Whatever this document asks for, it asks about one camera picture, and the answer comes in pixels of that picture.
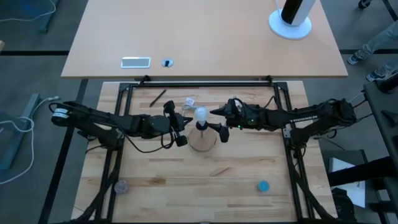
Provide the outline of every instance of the light bulb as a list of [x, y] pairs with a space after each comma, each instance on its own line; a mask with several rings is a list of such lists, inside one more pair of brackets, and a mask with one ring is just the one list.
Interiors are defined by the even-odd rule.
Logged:
[[204, 126], [208, 117], [207, 109], [204, 106], [197, 108], [194, 112], [195, 119]]

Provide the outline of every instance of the table leg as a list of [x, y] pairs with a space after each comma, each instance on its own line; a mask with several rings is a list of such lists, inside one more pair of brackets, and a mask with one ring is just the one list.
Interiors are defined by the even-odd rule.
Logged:
[[368, 180], [379, 177], [391, 177], [394, 174], [394, 165], [391, 157], [387, 156], [382, 159], [354, 166], [352, 168], [331, 172], [328, 174], [330, 187]]
[[390, 201], [369, 203], [369, 208], [374, 212], [378, 212], [378, 211], [387, 212], [387, 213], [395, 213], [396, 212], [394, 204]]

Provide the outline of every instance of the black pen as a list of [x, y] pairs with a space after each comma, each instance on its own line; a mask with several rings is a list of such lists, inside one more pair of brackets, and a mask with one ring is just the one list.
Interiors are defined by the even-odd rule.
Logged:
[[157, 96], [157, 98], [156, 98], [154, 101], [152, 101], [152, 102], [150, 103], [149, 107], [152, 107], [152, 106], [156, 103], [156, 101], [157, 101], [160, 97], [162, 97], [162, 95], [163, 95], [165, 92], [166, 92], [166, 90], [163, 90], [162, 93], [161, 93], [159, 96]]

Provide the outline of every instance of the light wood desk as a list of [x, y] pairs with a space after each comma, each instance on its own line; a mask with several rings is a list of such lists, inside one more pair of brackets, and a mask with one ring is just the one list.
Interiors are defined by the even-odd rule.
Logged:
[[[276, 7], [275, 0], [89, 0], [62, 77], [348, 75], [319, 0], [302, 40], [270, 30]], [[152, 62], [148, 69], [121, 69], [123, 57]], [[174, 60], [170, 68], [161, 65], [167, 57]]]
[[[119, 83], [104, 83], [98, 110], [114, 112]], [[186, 97], [209, 110], [223, 106], [237, 96], [246, 103], [264, 105], [274, 95], [272, 88], [168, 88], [153, 106], [150, 102], [162, 88], [136, 89], [130, 114], [162, 114], [166, 101], [174, 100], [176, 112]], [[289, 82], [293, 107], [308, 106], [302, 82]], [[270, 109], [276, 109], [272, 102]], [[222, 121], [210, 115], [211, 122]], [[185, 134], [195, 125], [191, 122]], [[206, 153], [190, 147], [162, 149], [142, 154], [127, 141], [124, 145], [120, 179], [129, 192], [116, 196], [114, 222], [291, 222], [295, 221], [294, 203], [280, 131], [230, 129], [228, 143], [216, 143]], [[160, 146], [159, 139], [133, 141], [142, 150]], [[98, 145], [91, 142], [88, 147]], [[95, 149], [86, 155], [75, 200], [73, 217], [81, 214], [99, 191], [106, 151]], [[318, 141], [308, 143], [304, 157], [310, 189], [319, 202], [336, 216], [335, 205], [323, 165]], [[267, 180], [271, 189], [260, 194], [256, 185]], [[107, 211], [108, 197], [104, 201]], [[304, 200], [302, 208], [306, 211]]]

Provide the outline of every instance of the small round object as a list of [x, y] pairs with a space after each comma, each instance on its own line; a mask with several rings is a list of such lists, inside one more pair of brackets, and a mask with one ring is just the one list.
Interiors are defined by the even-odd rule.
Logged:
[[119, 180], [115, 185], [114, 185], [114, 191], [117, 194], [123, 194], [126, 193], [129, 190], [129, 186], [126, 181], [124, 180]]
[[165, 58], [162, 61], [163, 67], [166, 67], [166, 68], [169, 68], [169, 67], [173, 66], [173, 64], [174, 64], [174, 61], [171, 58]]
[[259, 189], [260, 192], [267, 192], [269, 190], [269, 184], [268, 181], [262, 180], [259, 182], [257, 185], [257, 189]]

